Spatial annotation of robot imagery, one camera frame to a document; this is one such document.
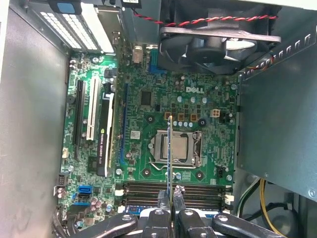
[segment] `dell logo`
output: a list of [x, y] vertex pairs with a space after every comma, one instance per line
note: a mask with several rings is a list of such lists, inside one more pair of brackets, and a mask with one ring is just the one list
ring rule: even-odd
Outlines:
[[201, 93], [201, 94], [204, 94], [204, 90], [203, 90], [203, 88], [186, 87], [186, 93]]

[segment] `cpu socket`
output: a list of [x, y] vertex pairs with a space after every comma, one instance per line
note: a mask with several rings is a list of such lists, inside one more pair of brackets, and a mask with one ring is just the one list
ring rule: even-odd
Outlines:
[[[150, 153], [154, 157], [154, 164], [167, 164], [167, 131], [158, 130], [151, 139]], [[172, 158], [173, 167], [200, 167], [202, 150], [202, 132], [173, 131]]]

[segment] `sata port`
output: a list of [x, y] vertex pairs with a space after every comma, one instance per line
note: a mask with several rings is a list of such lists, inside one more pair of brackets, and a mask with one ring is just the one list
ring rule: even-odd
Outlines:
[[78, 192], [91, 194], [93, 193], [93, 187], [89, 185], [81, 185], [81, 186], [78, 186]]

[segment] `black fan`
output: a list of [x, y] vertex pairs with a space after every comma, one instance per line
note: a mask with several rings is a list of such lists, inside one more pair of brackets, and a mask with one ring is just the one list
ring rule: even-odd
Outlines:
[[[233, 15], [245, 17], [278, 12], [275, 6], [263, 4], [239, 2], [234, 6], [231, 5], [229, 9], [224, 0], [212, 1], [212, 7], [204, 0], [199, 2], [198, 6], [195, 5], [197, 9], [193, 10], [190, 3], [176, 1], [177, 4], [173, 6], [176, 11], [174, 21], [179, 22], [184, 18], [195, 19], [197, 14], [193, 12], [205, 13], [205, 16], [207, 14], [209, 17]], [[273, 40], [269, 35], [271, 25], [269, 20], [256, 22], [229, 20], [209, 22], [199, 28], [195, 26], [190, 29], [163, 27], [160, 30], [158, 66], [171, 71], [234, 74], [269, 51]], [[273, 43], [278, 42], [279, 39], [276, 37]]]

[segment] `green circuit board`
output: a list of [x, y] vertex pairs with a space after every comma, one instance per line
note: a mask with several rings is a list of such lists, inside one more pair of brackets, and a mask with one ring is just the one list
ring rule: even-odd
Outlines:
[[[119, 67], [117, 88], [124, 91], [124, 84], [128, 86], [124, 154], [122, 158], [120, 153], [115, 155], [120, 158], [118, 167], [123, 170], [118, 179], [166, 181], [166, 167], [149, 163], [155, 161], [149, 146], [152, 146], [151, 139], [158, 130], [167, 130], [167, 118], [172, 115], [174, 131], [202, 132], [201, 165], [188, 169], [174, 166], [173, 172], [180, 174], [180, 179], [174, 182], [232, 185], [226, 176], [233, 175], [236, 83], [236, 77], [228, 76], [170, 72], [150, 74], [142, 64]], [[203, 93], [186, 92], [186, 88]], [[220, 110], [222, 118], [211, 117], [214, 109]], [[206, 126], [199, 126], [200, 119], [205, 120]], [[217, 174], [219, 167], [225, 167], [221, 177]]]
[[[173, 130], [179, 137], [174, 148], [179, 162], [186, 162], [187, 157], [192, 156], [189, 151], [194, 145], [190, 143], [193, 133], [201, 134], [199, 147], [195, 144], [200, 151], [199, 162], [174, 166], [173, 183], [229, 186], [233, 183], [227, 176], [233, 177], [237, 77], [163, 71], [153, 73], [149, 69], [151, 52], [144, 49], [143, 60], [139, 63], [133, 62], [129, 47], [122, 44], [119, 52], [117, 58], [83, 53], [74, 53], [71, 57], [74, 63], [69, 74], [67, 100], [76, 98], [79, 80], [86, 82], [83, 120], [80, 122], [82, 138], [76, 152], [73, 144], [76, 109], [75, 104], [68, 101], [60, 170], [67, 176], [67, 184], [58, 204], [62, 206], [65, 217], [72, 204], [83, 202], [77, 197], [78, 186], [92, 186], [92, 196], [85, 202], [89, 204], [91, 199], [96, 199], [101, 205], [86, 215], [83, 227], [116, 214], [121, 205], [116, 202], [118, 184], [127, 181], [166, 183], [166, 164], [156, 163], [158, 157], [154, 154], [158, 139], [156, 135], [160, 131], [161, 142], [165, 141], [164, 132], [169, 116], [173, 116]], [[117, 70], [116, 76], [113, 75], [111, 79], [105, 78], [105, 70], [109, 69]], [[104, 119], [101, 112], [106, 91], [104, 83], [111, 82], [115, 89], [107, 177], [96, 174], [99, 135], [95, 140], [85, 139], [92, 78], [102, 82], [97, 103], [98, 121]], [[160, 156], [165, 157], [164, 145], [160, 146]]]

